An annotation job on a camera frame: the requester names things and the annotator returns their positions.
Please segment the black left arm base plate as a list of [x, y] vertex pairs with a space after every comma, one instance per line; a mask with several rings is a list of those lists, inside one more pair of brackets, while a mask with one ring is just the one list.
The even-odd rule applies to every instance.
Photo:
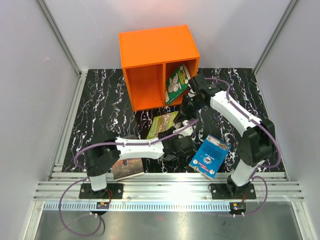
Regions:
[[109, 199], [121, 200], [123, 198], [124, 185], [121, 183], [109, 183], [103, 190], [93, 191], [91, 184], [83, 183], [80, 187], [80, 199]]

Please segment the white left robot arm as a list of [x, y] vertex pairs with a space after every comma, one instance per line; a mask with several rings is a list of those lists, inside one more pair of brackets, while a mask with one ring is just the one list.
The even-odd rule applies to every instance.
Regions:
[[192, 140], [196, 119], [185, 120], [178, 129], [171, 127], [152, 139], [130, 139], [110, 133], [100, 143], [89, 144], [83, 150], [90, 193], [97, 199], [107, 195], [106, 173], [120, 160], [163, 159], [174, 161], [196, 150]]

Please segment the green coin cover book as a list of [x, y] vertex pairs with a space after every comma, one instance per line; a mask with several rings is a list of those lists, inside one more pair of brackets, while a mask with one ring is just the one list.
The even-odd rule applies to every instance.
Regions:
[[191, 75], [185, 64], [181, 64], [165, 83], [165, 104], [171, 104], [189, 86]]

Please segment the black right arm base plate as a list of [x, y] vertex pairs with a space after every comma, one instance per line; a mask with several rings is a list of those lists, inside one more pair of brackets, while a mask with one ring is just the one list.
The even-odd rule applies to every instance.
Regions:
[[231, 183], [211, 183], [208, 186], [213, 200], [255, 200], [257, 198], [252, 183], [235, 186]]

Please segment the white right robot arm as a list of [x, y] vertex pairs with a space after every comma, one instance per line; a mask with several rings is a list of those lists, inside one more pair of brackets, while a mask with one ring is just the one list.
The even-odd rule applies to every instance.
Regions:
[[190, 91], [183, 96], [175, 124], [194, 119], [197, 111], [207, 106], [223, 115], [240, 135], [238, 156], [240, 161], [229, 175], [226, 192], [239, 198], [249, 186], [254, 174], [278, 150], [274, 123], [249, 113], [229, 94], [230, 85], [221, 79], [206, 78], [198, 74], [189, 80]]

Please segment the A Tale of Two Cities book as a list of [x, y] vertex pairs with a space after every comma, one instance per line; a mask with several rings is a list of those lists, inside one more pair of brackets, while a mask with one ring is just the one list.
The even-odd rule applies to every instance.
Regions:
[[113, 179], [121, 181], [145, 173], [141, 158], [118, 160], [112, 166]]

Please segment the lime green spine book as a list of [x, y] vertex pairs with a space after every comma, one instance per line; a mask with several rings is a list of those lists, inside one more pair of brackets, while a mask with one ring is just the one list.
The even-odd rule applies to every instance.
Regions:
[[154, 117], [146, 139], [157, 138], [160, 132], [167, 131], [169, 128], [173, 127], [175, 125], [174, 119], [177, 114], [178, 111], [174, 111]]

